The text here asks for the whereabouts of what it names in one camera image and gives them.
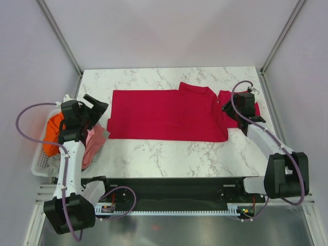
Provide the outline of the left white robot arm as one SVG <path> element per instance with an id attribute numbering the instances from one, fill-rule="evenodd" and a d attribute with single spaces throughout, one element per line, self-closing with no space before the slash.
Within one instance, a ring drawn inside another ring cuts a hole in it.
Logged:
<path id="1" fill-rule="evenodd" d="M 81 174 L 87 133 L 98 123 L 108 104 L 85 94 L 84 102 L 70 99 L 61 104 L 63 120 L 59 125 L 60 167 L 52 200 L 44 203 L 44 213 L 58 235 L 95 225 L 95 206 L 108 201 L 112 188 L 101 178 L 82 190 Z"/>

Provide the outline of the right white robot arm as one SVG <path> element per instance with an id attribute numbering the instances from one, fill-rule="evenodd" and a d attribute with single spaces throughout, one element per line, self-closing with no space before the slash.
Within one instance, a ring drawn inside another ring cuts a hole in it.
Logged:
<path id="1" fill-rule="evenodd" d="M 308 157 L 285 146 L 269 131 L 254 94 L 220 91 L 218 101 L 227 127 L 240 129 L 268 160 L 265 175 L 246 177 L 243 184 L 235 188 L 235 197 L 242 202 L 248 201 L 253 194 L 266 195 L 270 199 L 304 199 L 310 191 Z"/>

